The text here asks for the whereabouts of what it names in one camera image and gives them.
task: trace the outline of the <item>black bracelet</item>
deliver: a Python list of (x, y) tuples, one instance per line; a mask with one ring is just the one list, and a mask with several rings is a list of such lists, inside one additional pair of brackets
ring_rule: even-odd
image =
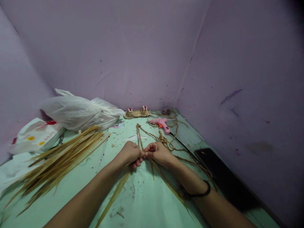
[(190, 194), (188, 194), (188, 195), (191, 196), (191, 197), (203, 197), (203, 196), (208, 195), (210, 193), (210, 191), (211, 191), (211, 186), (210, 186), (210, 184), (207, 181), (205, 181), (205, 180), (203, 180), (203, 181), (206, 182), (206, 184), (208, 185), (207, 192), (205, 192), (203, 194), (196, 194), (196, 195), (190, 195)]

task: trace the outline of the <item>phone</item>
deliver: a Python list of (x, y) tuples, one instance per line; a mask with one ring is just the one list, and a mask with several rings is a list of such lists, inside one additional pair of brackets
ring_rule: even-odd
[(261, 206), (255, 196), (211, 148), (196, 150), (195, 154), (202, 166), (211, 171), (215, 183), (226, 199), (239, 211), (245, 212)]

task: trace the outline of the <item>mint green table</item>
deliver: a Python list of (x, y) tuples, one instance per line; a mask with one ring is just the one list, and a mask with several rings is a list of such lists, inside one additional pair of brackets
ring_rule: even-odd
[[(105, 131), (111, 133), (111, 136), (92, 153), (88, 159), (83, 161), (79, 166), (73, 169), (60, 183), (56, 194), (55, 189), (51, 190), (47, 195), (38, 199), (26, 212), (16, 218), (16, 215), (21, 212), (26, 202), (34, 194), (30, 194), (24, 199), (17, 199), (6, 210), (3, 211), (5, 205), (8, 203), (13, 193), (6, 195), (0, 201), (0, 210), (2, 216), (8, 219), (2, 224), (1, 228), (41, 228), (43, 227), (75, 194), (77, 194), (106, 164), (108, 164), (121, 150), (127, 140), (139, 144), (137, 139), (136, 124), (139, 123), (146, 131), (158, 136), (158, 129), (150, 127), (146, 118), (134, 118), (124, 121), (124, 126), (120, 128), (109, 128)], [(189, 129), (183, 129), (187, 135), (198, 135), (198, 133), (189, 125)], [(143, 144), (155, 142), (155, 139), (146, 135), (141, 131)], [(76, 134), (70, 131), (65, 133), (63, 142), (66, 142)], [(175, 140), (174, 146), (182, 148), (182, 146)], [(191, 151), (198, 148), (205, 148), (208, 145), (203, 138), (195, 145), (187, 145)], [(174, 154), (183, 158), (192, 160), (190, 156), (184, 151), (174, 151)], [(187, 164), (194, 170), (201, 178), (207, 179), (207, 176), (201, 169), (195, 165)], [(163, 174), (169, 179), (174, 187), (178, 187), (178, 183), (171, 174), (161, 167)], [(207, 222), (201, 216), (192, 202), (187, 203), (189, 212), (185, 206), (173, 195), (166, 184), (163, 182), (159, 174), (154, 171), (155, 180), (152, 178), (151, 165), (149, 161), (144, 161), (141, 167), (129, 178), (124, 189), (121, 191), (119, 197), (114, 202), (106, 217), (102, 221), (100, 227), (209, 227)], [(102, 203), (98, 213), (93, 219), (90, 227), (95, 227), (102, 211), (109, 202), (111, 195), (116, 185), (112, 188), (104, 202)], [(253, 210), (245, 214), (257, 227), (278, 227), (271, 217), (261, 208)]]

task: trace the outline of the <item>purple wall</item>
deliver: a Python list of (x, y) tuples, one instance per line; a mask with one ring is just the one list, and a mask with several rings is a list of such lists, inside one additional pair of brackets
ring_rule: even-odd
[(177, 105), (290, 227), (299, 222), (304, 192), (297, 16), (282, 1), (212, 1)]
[(20, 38), (0, 7), (0, 164), (7, 147), (30, 120), (40, 117), (39, 104), (54, 96), (29, 62)]
[(209, 0), (0, 0), (52, 88), (175, 107)]

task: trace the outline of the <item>pink glue gun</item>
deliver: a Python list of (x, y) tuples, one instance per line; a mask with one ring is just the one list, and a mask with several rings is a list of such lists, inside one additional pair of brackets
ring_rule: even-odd
[(167, 123), (167, 119), (166, 118), (163, 118), (163, 119), (162, 118), (152, 119), (152, 120), (150, 120), (150, 122), (152, 124), (158, 124), (160, 128), (164, 128), (166, 135), (170, 134), (170, 129), (166, 125), (166, 123)]

